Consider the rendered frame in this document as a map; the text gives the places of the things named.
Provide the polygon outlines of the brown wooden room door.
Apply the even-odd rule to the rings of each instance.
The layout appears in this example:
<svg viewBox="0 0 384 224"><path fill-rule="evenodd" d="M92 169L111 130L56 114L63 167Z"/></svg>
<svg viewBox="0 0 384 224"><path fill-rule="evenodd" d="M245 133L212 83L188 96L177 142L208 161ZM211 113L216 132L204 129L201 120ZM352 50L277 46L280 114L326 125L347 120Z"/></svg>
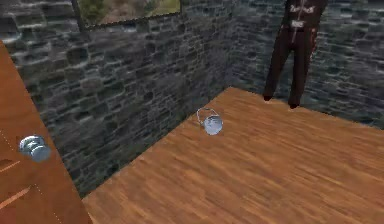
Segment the brown wooden room door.
<svg viewBox="0 0 384 224"><path fill-rule="evenodd" d="M50 157L35 162L20 141L42 136ZM8 50L0 40L0 224L93 224Z"/></svg>

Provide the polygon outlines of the silver round door knob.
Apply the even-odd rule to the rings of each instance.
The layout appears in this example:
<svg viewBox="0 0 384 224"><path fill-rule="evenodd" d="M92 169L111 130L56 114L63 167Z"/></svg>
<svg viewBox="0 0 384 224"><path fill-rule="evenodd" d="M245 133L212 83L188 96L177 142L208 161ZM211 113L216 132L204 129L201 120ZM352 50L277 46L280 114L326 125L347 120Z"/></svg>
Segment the silver round door knob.
<svg viewBox="0 0 384 224"><path fill-rule="evenodd" d="M42 162L50 157L51 149L42 136L30 135L20 141L19 152L35 162Z"/></svg>

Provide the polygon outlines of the silver metal bucket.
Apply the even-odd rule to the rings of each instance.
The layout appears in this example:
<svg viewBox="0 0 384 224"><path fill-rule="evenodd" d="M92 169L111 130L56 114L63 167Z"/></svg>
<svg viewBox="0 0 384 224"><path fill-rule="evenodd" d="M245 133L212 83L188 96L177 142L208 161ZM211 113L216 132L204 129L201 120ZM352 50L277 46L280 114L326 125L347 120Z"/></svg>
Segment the silver metal bucket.
<svg viewBox="0 0 384 224"><path fill-rule="evenodd" d="M210 111L211 115L204 119L200 118L202 111ZM199 108L196 112L198 123L204 128L208 135L217 135L223 129L223 120L212 108Z"/></svg>

